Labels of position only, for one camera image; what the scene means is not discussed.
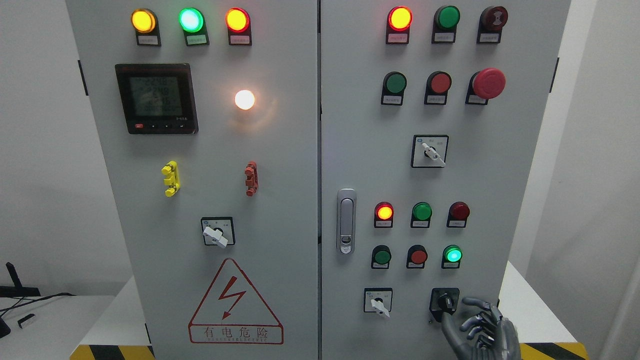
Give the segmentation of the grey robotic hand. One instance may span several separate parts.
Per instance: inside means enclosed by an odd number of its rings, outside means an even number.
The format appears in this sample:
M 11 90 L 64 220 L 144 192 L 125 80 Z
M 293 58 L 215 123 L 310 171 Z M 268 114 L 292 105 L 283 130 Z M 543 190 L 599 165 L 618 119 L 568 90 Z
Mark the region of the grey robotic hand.
M 442 333 L 458 360 L 521 360 L 521 344 L 514 324 L 489 301 L 464 297 L 464 305 L 480 312 L 461 325 L 453 314 L 443 313 Z

